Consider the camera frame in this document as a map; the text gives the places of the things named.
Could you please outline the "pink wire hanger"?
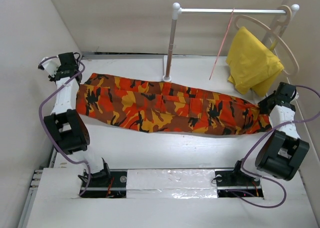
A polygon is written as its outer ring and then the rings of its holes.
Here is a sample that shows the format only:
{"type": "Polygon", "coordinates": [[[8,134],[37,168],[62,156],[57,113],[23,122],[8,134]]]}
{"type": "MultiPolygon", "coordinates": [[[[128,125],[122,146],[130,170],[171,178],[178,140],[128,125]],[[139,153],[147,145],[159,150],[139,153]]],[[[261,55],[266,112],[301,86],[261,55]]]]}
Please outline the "pink wire hanger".
{"type": "Polygon", "coordinates": [[[216,68],[218,59],[219,59],[219,57],[220,57],[220,55],[221,55],[221,51],[222,51],[223,46],[224,46],[224,44],[225,44],[225,40],[226,40],[226,38],[227,38],[228,32],[229,32],[229,30],[230,30],[229,28],[230,28],[231,23],[232,23],[232,20],[233,20],[234,11],[235,11],[235,7],[234,7],[234,8],[232,9],[232,11],[231,11],[230,18],[229,18],[229,21],[228,21],[228,24],[227,24],[225,33],[224,33],[223,39],[222,39],[221,44],[220,44],[220,47],[219,47],[219,51],[218,51],[218,53],[217,53],[217,56],[216,56],[216,58],[215,58],[215,62],[214,62],[214,64],[213,64],[213,67],[212,67],[212,70],[211,70],[211,73],[210,73],[210,76],[209,76],[209,80],[211,80],[211,78],[212,78],[212,76],[213,76],[213,73],[214,73],[214,70],[215,70],[215,68],[216,68]]]}

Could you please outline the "orange camouflage trousers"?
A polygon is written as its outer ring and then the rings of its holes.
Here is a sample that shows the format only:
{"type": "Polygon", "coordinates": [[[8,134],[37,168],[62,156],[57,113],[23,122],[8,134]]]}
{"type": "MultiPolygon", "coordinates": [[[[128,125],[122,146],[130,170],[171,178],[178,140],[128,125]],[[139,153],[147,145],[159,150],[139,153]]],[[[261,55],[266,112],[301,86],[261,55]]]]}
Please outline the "orange camouflage trousers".
{"type": "Polygon", "coordinates": [[[108,125],[145,133],[244,135],[272,127],[257,105],[238,97],[97,73],[79,86],[76,110],[108,125]]]}

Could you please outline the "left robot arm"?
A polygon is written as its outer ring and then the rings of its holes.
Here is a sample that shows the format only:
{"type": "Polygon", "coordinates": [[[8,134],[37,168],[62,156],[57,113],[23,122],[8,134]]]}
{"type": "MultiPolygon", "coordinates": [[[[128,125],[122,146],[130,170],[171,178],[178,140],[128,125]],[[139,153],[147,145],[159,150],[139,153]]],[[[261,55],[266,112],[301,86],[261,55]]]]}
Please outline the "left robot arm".
{"type": "Polygon", "coordinates": [[[82,182],[90,187],[106,187],[112,181],[112,175],[105,161],[99,163],[94,153],[88,150],[89,132],[76,111],[76,94],[82,79],[75,53],[68,52],[55,57],[45,57],[38,68],[48,73],[57,91],[53,94],[55,104],[47,116],[40,116],[45,131],[53,141],[55,149],[72,164],[83,164],[87,170],[79,175],[82,182]]]}

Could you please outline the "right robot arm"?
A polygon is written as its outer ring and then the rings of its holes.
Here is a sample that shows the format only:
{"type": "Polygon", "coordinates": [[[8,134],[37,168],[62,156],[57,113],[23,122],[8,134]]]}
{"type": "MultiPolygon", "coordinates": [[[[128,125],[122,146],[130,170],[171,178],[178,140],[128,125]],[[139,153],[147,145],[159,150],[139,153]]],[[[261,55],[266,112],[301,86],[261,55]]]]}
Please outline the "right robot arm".
{"type": "MultiPolygon", "coordinates": [[[[272,127],[294,120],[297,98],[294,85],[281,82],[271,95],[258,103],[260,112],[269,115],[272,127]]],[[[294,124],[286,124],[272,131],[259,151],[254,165],[258,171],[277,179],[291,180],[308,153],[310,145],[300,139],[294,124]]]]}

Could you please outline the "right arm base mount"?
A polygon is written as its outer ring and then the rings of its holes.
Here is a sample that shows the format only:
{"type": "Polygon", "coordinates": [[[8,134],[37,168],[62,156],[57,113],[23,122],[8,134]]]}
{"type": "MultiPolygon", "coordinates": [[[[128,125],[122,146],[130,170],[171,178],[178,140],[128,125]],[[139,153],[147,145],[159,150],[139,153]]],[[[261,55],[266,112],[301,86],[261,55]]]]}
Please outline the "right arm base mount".
{"type": "Polygon", "coordinates": [[[219,198],[264,197],[261,182],[241,171],[236,173],[232,169],[217,169],[214,172],[211,183],[216,185],[219,198]]]}

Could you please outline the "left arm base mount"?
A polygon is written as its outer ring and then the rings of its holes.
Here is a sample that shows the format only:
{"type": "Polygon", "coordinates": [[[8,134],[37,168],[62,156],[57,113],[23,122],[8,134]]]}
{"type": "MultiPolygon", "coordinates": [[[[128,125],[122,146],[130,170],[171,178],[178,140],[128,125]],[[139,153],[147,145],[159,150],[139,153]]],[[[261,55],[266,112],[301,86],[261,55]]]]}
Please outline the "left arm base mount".
{"type": "Polygon", "coordinates": [[[98,181],[92,178],[81,198],[119,199],[127,196],[127,170],[111,170],[109,180],[98,181]]]}

